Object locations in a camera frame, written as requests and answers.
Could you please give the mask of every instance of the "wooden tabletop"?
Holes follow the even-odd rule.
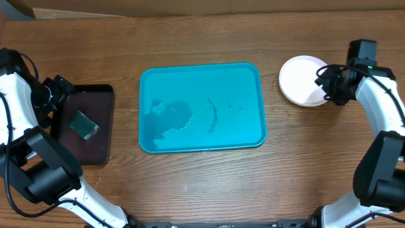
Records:
[[[345,63],[349,42],[378,41],[379,65],[405,97],[405,11],[106,18],[7,22],[2,46],[73,84],[110,84],[116,92],[106,166],[85,179],[141,221],[264,222],[307,218],[352,188],[373,136],[361,105],[301,108],[278,88],[285,61],[306,54]],[[255,149],[150,155],[138,145],[139,77],[152,67],[247,61],[260,71],[268,138]],[[15,191],[26,212],[32,205]],[[0,184],[0,227],[83,227],[57,208],[40,218],[13,212]],[[399,227],[378,218],[373,227]]]

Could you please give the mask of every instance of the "blue tray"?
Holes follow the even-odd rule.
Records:
[[[139,144],[148,153],[248,148],[266,137],[250,63],[152,68],[140,78]]]

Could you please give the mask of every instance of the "black cable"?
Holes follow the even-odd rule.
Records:
[[[384,213],[370,212],[370,213],[368,213],[367,215],[365,215],[365,216],[363,216],[363,217],[361,217],[361,218],[358,218],[358,219],[355,220],[354,222],[350,223],[349,225],[346,226],[346,228],[352,228],[352,227],[354,227],[355,225],[357,225],[357,224],[359,224],[359,223],[361,223],[361,222],[364,222],[366,219],[368,219],[368,218],[370,218],[370,217],[374,219],[375,216],[381,216],[381,217],[384,217],[384,218],[387,218],[387,219],[391,219],[391,220],[393,220],[393,221],[395,221],[395,222],[399,222],[399,223],[405,224],[405,220],[403,220],[403,219],[395,218],[394,216],[386,215],[386,214],[384,214]]]
[[[13,142],[13,123],[11,122],[11,112],[10,112],[10,109],[9,109],[9,106],[8,106],[8,103],[7,103],[6,96],[3,93],[0,92],[0,98],[3,101],[4,108],[6,110],[7,128],[8,128],[8,142],[7,142],[7,145],[6,145],[6,156],[5,156],[6,164],[5,164],[5,171],[4,171],[4,186],[6,188],[6,196],[7,196],[8,203],[10,204],[12,209],[17,214],[19,214],[21,216],[28,217],[28,218],[36,218],[36,217],[40,217],[42,215],[45,215],[46,213],[50,212],[51,210],[55,209],[57,206],[60,206],[63,203],[72,203],[73,205],[77,205],[83,211],[88,213],[94,220],[99,222],[102,226],[105,226],[107,228],[112,228],[112,226],[108,225],[106,222],[104,222],[101,219],[97,218],[85,206],[81,205],[79,202],[77,202],[75,200],[72,200],[72,199],[65,199],[65,200],[62,200],[62,201],[57,201],[57,202],[55,202],[55,204],[53,204],[49,208],[46,208],[45,210],[43,210],[43,211],[41,211],[39,213],[35,213],[35,214],[25,213],[25,212],[21,211],[17,207],[17,205],[15,204],[13,198],[11,197],[11,191],[10,191],[10,186],[9,186],[9,161],[10,161],[9,157],[10,157],[11,143]]]
[[[23,53],[20,53],[20,55],[26,57],[26,59],[28,59],[29,62],[31,62],[32,68],[34,68],[34,72],[35,72],[35,79],[36,79],[36,81],[38,81],[39,74],[38,74],[38,70],[37,70],[37,67],[35,66],[34,62],[27,55],[25,55]]]
[[[343,68],[343,70],[345,70],[345,69],[354,70],[355,72],[363,74],[365,77],[371,78],[375,83],[377,83],[390,96],[390,98],[392,99],[392,101],[395,104],[395,107],[397,108],[399,117],[401,118],[401,121],[402,121],[402,126],[401,127],[405,127],[405,114],[404,114],[404,111],[402,110],[401,105],[398,102],[398,99],[393,95],[391,89],[388,89],[382,82],[380,82],[378,79],[376,79],[370,73],[368,73],[368,72],[366,72],[364,70],[360,70],[358,68],[355,68],[353,66],[338,65],[338,64],[326,65],[326,66],[323,66],[323,67],[319,68],[316,71],[316,75],[318,77],[320,77],[320,78],[323,78],[323,79],[329,79],[329,77],[325,77],[325,76],[320,75],[319,72],[321,70],[323,70],[323,69],[333,68],[333,67]]]

